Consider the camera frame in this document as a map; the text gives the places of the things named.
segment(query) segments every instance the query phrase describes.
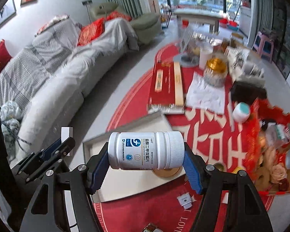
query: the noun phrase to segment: medicine bottle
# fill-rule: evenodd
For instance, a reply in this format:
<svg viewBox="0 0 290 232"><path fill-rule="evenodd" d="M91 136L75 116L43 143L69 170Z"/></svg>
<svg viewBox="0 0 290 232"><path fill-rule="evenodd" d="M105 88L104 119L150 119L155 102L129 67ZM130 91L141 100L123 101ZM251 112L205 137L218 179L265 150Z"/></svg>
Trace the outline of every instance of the medicine bottle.
<svg viewBox="0 0 290 232"><path fill-rule="evenodd" d="M183 136L173 132L131 132L111 134L108 161L113 169L153 170L183 165Z"/></svg>

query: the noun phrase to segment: pink stool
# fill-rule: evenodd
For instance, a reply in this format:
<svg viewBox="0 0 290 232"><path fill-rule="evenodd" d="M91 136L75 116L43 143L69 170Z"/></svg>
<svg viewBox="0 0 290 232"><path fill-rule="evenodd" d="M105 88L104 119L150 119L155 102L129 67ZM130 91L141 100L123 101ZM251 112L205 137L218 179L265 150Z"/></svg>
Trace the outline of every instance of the pink stool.
<svg viewBox="0 0 290 232"><path fill-rule="evenodd" d="M271 63L274 50L274 40L270 39L267 35L258 32L252 50L257 52L258 56Z"/></svg>

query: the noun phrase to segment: metal screw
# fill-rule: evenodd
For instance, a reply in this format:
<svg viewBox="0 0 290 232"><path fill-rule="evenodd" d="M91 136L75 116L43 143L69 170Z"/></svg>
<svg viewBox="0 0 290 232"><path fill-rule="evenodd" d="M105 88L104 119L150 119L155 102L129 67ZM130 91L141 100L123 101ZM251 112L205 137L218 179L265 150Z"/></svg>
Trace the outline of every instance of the metal screw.
<svg viewBox="0 0 290 232"><path fill-rule="evenodd" d="M79 171L84 171L86 168L87 168L86 165L79 165L77 169Z"/></svg>
<svg viewBox="0 0 290 232"><path fill-rule="evenodd" d="M46 172L46 176L52 176L54 174L54 171L53 170L48 170Z"/></svg>
<svg viewBox="0 0 290 232"><path fill-rule="evenodd" d="M246 171L244 170L240 170L238 173L240 174L240 176L243 176L243 177L247 175Z"/></svg>
<svg viewBox="0 0 290 232"><path fill-rule="evenodd" d="M215 167L213 165L207 165L206 170L207 171L214 171Z"/></svg>

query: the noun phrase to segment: glass jar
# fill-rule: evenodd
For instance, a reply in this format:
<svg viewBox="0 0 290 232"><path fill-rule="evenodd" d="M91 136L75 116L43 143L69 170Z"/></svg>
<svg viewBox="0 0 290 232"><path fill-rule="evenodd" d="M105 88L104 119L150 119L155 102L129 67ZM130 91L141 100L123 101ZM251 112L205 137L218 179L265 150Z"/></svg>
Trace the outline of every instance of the glass jar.
<svg viewBox="0 0 290 232"><path fill-rule="evenodd" d="M204 81L214 87L223 87L228 74L227 65L219 58L207 60L203 73Z"/></svg>

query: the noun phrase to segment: sofa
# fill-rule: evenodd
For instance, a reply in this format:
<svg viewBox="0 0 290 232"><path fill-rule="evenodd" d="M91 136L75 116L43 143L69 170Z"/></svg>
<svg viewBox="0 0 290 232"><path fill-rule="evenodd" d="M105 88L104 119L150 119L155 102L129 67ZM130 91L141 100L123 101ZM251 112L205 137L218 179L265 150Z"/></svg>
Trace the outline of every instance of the sofa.
<svg viewBox="0 0 290 232"><path fill-rule="evenodd" d="M107 22L99 38L77 47L81 27L72 19L55 24L0 73L0 107L14 101L24 115L10 167L59 139L61 127L69 125L100 78L129 49L138 50L137 36L123 18Z"/></svg>
<svg viewBox="0 0 290 232"><path fill-rule="evenodd" d="M97 20L106 17L113 11L127 15L124 8L117 3L101 3L90 7L90 18ZM130 21L130 25L138 36L140 45L149 44L162 31L160 16L156 13L146 13Z"/></svg>

